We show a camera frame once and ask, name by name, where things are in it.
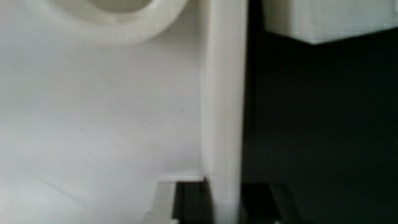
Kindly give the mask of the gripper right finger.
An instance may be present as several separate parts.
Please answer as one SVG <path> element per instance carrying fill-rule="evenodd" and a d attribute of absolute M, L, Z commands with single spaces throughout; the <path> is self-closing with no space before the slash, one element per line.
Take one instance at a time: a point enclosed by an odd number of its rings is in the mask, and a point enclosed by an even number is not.
<path fill-rule="evenodd" d="M 246 183 L 242 205 L 246 224 L 302 224 L 302 216 L 285 184 Z"/>

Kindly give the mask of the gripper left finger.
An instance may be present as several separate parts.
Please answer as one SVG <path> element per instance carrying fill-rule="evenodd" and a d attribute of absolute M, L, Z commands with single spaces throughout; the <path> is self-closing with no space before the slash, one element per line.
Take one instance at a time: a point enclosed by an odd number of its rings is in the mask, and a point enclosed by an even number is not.
<path fill-rule="evenodd" d="M 208 192 L 203 182 L 164 182 L 155 196 L 155 224 L 208 224 Z"/>

